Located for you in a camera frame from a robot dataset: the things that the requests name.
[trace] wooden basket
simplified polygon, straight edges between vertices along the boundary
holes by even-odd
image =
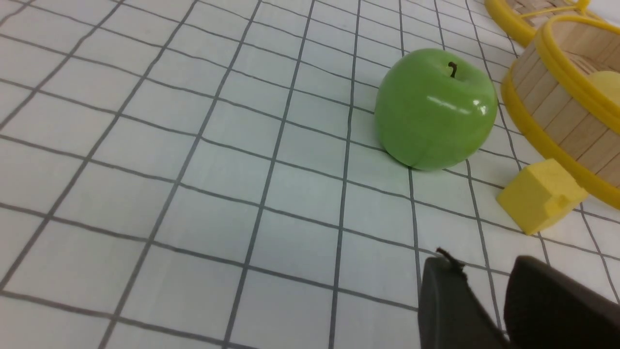
[[[527,46],[536,29],[558,15],[586,16],[602,20],[587,11],[590,0],[485,0],[494,21],[521,46]]]
[[[620,106],[587,75],[620,71],[620,29],[558,16],[539,30],[502,84],[517,127],[590,194],[620,209]]]

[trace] grid paper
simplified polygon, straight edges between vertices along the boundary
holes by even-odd
[[[443,247],[503,329],[533,255],[618,302],[620,212],[535,236],[495,201],[542,160],[506,112],[468,160],[402,167],[381,78],[523,51],[475,0],[0,0],[0,337],[12,348],[415,347]]]

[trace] yellow cube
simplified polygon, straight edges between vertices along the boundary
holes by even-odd
[[[566,216],[588,193],[555,159],[524,168],[497,196],[497,202],[531,235]]]

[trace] yellow object in basket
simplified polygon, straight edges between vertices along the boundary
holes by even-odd
[[[525,234],[532,235],[561,220],[587,196],[555,159],[548,159],[519,172],[497,202]]]
[[[615,71],[597,71],[588,80],[612,102],[620,105],[620,74]]]

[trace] apple stem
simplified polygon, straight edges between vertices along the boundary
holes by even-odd
[[[450,78],[454,78],[454,76],[456,74],[456,63],[455,62],[450,62],[450,63],[448,63],[448,66],[450,68],[452,68],[452,75],[450,75]]]

